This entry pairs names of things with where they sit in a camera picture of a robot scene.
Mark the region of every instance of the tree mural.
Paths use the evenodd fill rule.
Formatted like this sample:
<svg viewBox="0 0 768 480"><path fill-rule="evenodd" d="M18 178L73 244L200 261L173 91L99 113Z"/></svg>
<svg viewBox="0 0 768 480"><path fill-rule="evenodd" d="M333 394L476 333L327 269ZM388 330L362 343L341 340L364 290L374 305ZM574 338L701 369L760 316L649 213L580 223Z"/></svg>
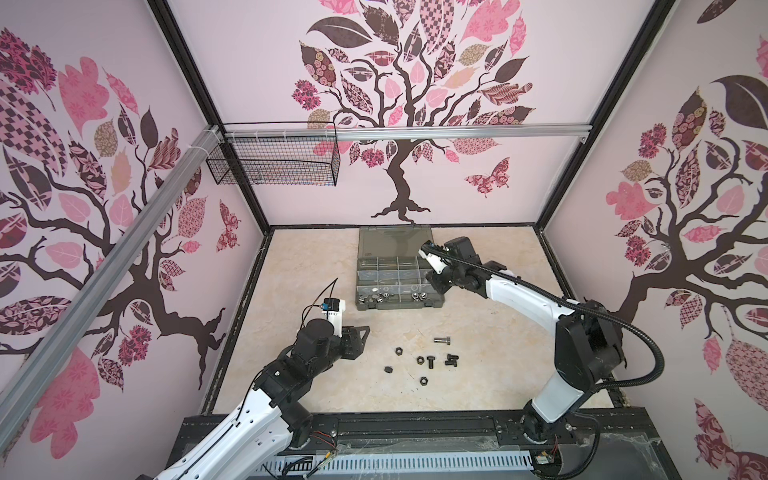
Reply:
<svg viewBox="0 0 768 480"><path fill-rule="evenodd" d="M322 122L328 121L340 127L519 124L534 110L505 106L533 87L510 83L527 59L515 58L526 36L522 15L507 20L519 10L519 0L458 0L465 6L464 15L474 10L463 31L456 28L460 21L455 22L454 0L424 0L420 5L416 0L368 0L359 6L354 0L320 3L348 16L323 18L307 32L325 35L338 48L324 51L308 45L309 39L300 43L306 70L319 85L318 91L311 81L300 80L293 92L302 108L313 111L310 127L323 128ZM462 51L458 58L457 50ZM407 212L429 208L411 199L403 162L432 162L440 154L459 162L459 154L479 154L496 145L492 138L466 138L453 140L451 148L422 138L339 142L339 151L349 152L350 164L361 160L374 168L389 162L386 173L396 198L373 217L396 212L400 220L414 223ZM324 146L318 148L318 154L326 153ZM506 184L506 174L466 180L486 194Z"/></svg>
<svg viewBox="0 0 768 480"><path fill-rule="evenodd" d="M29 48L7 29L0 38L0 51L7 55L3 58L15 58L17 65L27 65L36 55L48 58L39 47L29 58L19 57L19 52ZM57 72L51 72L45 78L53 82ZM20 74L9 74L6 69L2 73L17 85L27 85L22 89L25 93L34 91L28 84L19 84ZM150 109L139 115L130 89L113 75L104 74L111 92L99 83L99 68L90 58L81 58L79 70L66 65L65 71L58 72L61 103L75 126L68 132L67 142L30 98L0 80L2 163L15 186L15 191L0 191L0 249L4 252L0 254L0 297L17 288L34 288L29 286L35 282L33 276L52 289L61 290L57 282L82 289L147 205L151 192L162 185L158 174L172 169L180 157L176 129L161 140ZM50 90L32 73L27 76ZM108 112L105 108L112 94L118 102L111 104L118 109ZM83 126L89 121L102 122L91 142L82 137ZM192 240L203 225L207 200L194 197L200 177L198 169L131 265L130 284L107 301L94 328L85 333L100 336L90 355L98 375L121 389L124 368L146 358L153 338L181 334L195 339L200 354L200 386L208 349L218 349L221 344L223 336L215 338L214 333L223 309L204 323L195 316L169 311L164 297L176 290L174 278L184 273L178 258L200 247ZM58 210L63 211L63 217L57 217ZM217 250L237 244L234 230L239 223L221 202L220 210L226 230ZM53 237L65 237L66 241L53 241ZM28 248L22 243L25 239ZM70 300L60 295L35 291L34 297L3 306L0 333L18 340L0 343L0 355L33 352L42 338L25 341L25 336L55 324L69 304Z"/></svg>
<svg viewBox="0 0 768 480"><path fill-rule="evenodd" d="M699 318L707 324L703 357L714 372L720 343L728 339L713 325L713 308L721 306L730 331L728 369L768 410L768 354L736 335L768 340L768 147L727 136L731 121L755 133L768 131L768 86L746 75L714 83L725 89L727 116L709 110L697 89L671 132L656 124L641 135L642 158L622 171L631 183L621 182L606 196L615 213L629 220L617 237L626 239L624 256L634 266L616 314L631 321L650 289L672 290L665 308L680 308L681 328ZM740 294L745 285L761 293Z"/></svg>

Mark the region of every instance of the pink wall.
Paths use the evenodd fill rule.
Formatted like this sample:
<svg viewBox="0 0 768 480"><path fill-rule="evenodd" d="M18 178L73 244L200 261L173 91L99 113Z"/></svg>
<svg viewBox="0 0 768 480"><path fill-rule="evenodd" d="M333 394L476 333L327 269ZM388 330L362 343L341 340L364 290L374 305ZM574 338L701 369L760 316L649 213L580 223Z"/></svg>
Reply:
<svg viewBox="0 0 768 480"><path fill-rule="evenodd" d="M485 113L509 108L516 108L511 115L527 124L587 123L651 4L650 0L193 0L173 2L173 7L225 121L304 121L315 115L315 119L334 118L337 124L351 117L350 127L385 127L420 125L416 112L422 107L428 126L460 115L462 124L474 124ZM432 17L439 17L436 29L422 21L431 18L430 9ZM449 11L452 14L440 14ZM356 25L362 33L349 37L343 33L349 30L322 23L312 28L326 18L332 24ZM383 25L381 31L374 29L378 25ZM393 61L398 45L414 45L408 42L413 32L425 46L424 62L404 57ZM502 56L481 79L485 59L496 48L501 48ZM375 65L367 56L374 52L379 60ZM308 73L307 59L317 78ZM513 78L501 74L504 65L514 64L510 61L524 62ZM447 66L438 67L444 76L429 80L437 65ZM324 68L333 70L320 81ZM369 72L375 68L381 77L354 78L350 68ZM427 78L418 79L419 69ZM479 87L480 80L488 83ZM299 88L298 81L306 83ZM435 97L417 99L428 83ZM501 85L506 85L507 95L481 92ZM406 91L412 92L411 101ZM369 98L372 105L356 102L355 96ZM470 114L475 101L479 109ZM391 120L399 108L405 108L405 114L399 121ZM336 187L263 185L255 190L275 224L535 221L552 179L573 150L574 138L496 141L472 152L455 142L436 141L439 148L427 147L432 158L416 161L412 152L425 148L423 143L399 143L401 156L390 159L384 156L388 142L380 141L360 146L361 154L372 149L369 162L350 157L356 147L347 144L341 147ZM381 152L380 162L373 160L376 151ZM501 167L497 173L503 175L492 176L505 158L506 172ZM493 188L487 196L478 191L483 185L481 190Z"/></svg>
<svg viewBox="0 0 768 480"><path fill-rule="evenodd" d="M713 5L681 2L547 234L579 297L664 351L627 394L682 477L768 478L768 4ZM617 376L645 374L624 341Z"/></svg>
<svg viewBox="0 0 768 480"><path fill-rule="evenodd" d="M3 14L4 386L205 123L141 2ZM164 467L182 418L199 412L261 240L238 189L199 171L3 452L0 478Z"/></svg>

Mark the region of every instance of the black wire basket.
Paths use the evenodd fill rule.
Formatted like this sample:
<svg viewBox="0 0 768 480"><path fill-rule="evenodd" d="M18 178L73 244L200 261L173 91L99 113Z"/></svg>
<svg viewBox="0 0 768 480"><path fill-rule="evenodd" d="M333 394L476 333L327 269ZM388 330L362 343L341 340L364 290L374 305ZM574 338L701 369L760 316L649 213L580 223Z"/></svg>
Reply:
<svg viewBox="0 0 768 480"><path fill-rule="evenodd" d="M257 129L226 135L210 153L208 168L217 184L244 180L252 185L336 186L341 158L333 122L249 122L224 127L234 125Z"/></svg>

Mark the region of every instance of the beige marble surface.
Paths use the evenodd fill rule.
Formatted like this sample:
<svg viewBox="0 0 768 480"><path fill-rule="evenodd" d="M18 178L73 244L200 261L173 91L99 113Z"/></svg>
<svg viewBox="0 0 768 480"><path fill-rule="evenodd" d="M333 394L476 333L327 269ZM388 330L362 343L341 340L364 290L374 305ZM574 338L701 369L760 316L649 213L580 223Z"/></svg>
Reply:
<svg viewBox="0 0 768 480"><path fill-rule="evenodd" d="M439 244L467 236L482 261L496 260L561 294L530 227L435 228L432 234ZM553 337L515 310L465 290L448 291L440 309L358 311L357 240L357 229L275 232L215 413L237 406L253 375L294 341L302 308L336 277L334 296L349 305L344 324L367 325L371 333L357 360L339 360L314 380L301 400L311 412L520 409L554 372ZM451 346L434 343L435 336L450 336ZM402 356L395 355L397 346ZM447 353L459 355L458 368L442 363ZM427 355L437 357L433 370L416 363ZM427 386L419 385L422 376ZM585 406L608 408L611 401L603 391Z"/></svg>

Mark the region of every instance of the butterfly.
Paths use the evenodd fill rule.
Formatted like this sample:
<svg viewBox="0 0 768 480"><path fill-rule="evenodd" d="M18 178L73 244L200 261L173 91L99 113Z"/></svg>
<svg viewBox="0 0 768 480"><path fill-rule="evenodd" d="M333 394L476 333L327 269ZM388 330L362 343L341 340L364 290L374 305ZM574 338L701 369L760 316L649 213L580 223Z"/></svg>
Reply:
<svg viewBox="0 0 768 480"><path fill-rule="evenodd" d="M498 165L496 165L489 177L486 177L485 175L470 175L464 180L468 181L473 187L477 187L478 192L484 194L485 197L488 198L488 192L493 190L494 185L496 187L504 186L509 188L509 185L507 185L509 175L504 173L507 170L509 170L509 157L498 162Z"/></svg>
<svg viewBox="0 0 768 480"><path fill-rule="evenodd" d="M219 241L216 242L216 251L220 252L225 248L234 248L237 246L237 235L235 230L240 225L240 221L237 219L237 215L231 214L229 207L224 205L224 202L219 200L219 211L221 212L221 220L224 221L226 227L224 232L219 236Z"/></svg>

